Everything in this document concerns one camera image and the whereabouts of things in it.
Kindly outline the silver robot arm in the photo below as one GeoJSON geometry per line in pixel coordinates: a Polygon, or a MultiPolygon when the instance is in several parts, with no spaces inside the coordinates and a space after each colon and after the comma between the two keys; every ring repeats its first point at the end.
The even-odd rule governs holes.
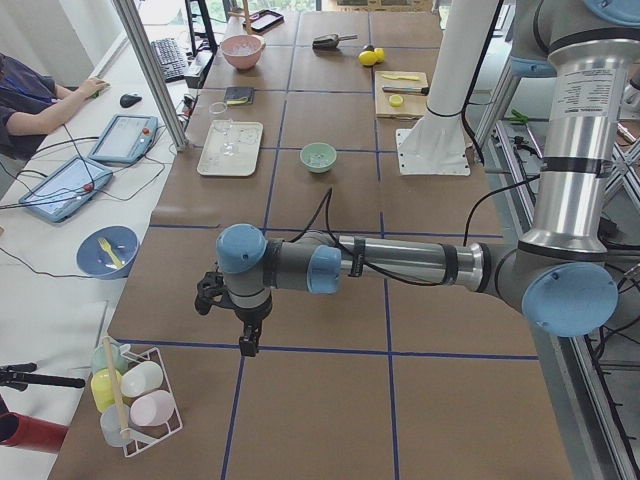
{"type": "Polygon", "coordinates": [[[454,246],[311,227],[290,240],[267,239],[236,224],[217,239],[217,266],[198,283],[196,310],[231,310],[244,326],[240,351],[254,356],[274,290],[332,294],[342,276],[375,273],[493,296],[561,338],[603,327],[620,294],[598,229],[628,69],[638,56],[635,1],[519,2],[511,65],[551,76],[555,87],[533,222],[515,243],[454,246]]]}

